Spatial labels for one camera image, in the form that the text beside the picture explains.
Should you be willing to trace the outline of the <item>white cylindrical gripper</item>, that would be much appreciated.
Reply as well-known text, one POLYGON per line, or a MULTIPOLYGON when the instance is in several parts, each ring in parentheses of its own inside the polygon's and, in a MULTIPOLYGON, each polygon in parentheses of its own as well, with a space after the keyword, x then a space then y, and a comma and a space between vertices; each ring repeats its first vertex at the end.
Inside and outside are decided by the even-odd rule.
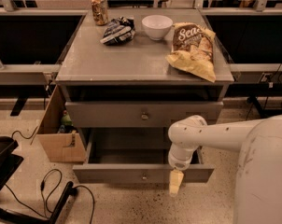
POLYGON ((168 163, 174 168, 169 175, 169 195, 171 197, 177 196, 184 174, 182 171, 190 167, 193 153, 197 147, 180 147, 172 144, 168 152, 168 163))

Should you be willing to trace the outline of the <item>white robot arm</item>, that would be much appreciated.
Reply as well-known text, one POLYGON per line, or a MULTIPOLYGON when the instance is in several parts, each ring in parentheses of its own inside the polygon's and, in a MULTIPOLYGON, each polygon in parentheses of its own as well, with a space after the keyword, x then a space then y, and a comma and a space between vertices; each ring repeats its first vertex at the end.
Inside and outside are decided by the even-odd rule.
POLYGON ((282 115, 213 125, 195 115, 172 124, 168 136, 172 196, 198 147, 236 151, 233 224, 282 224, 282 115))

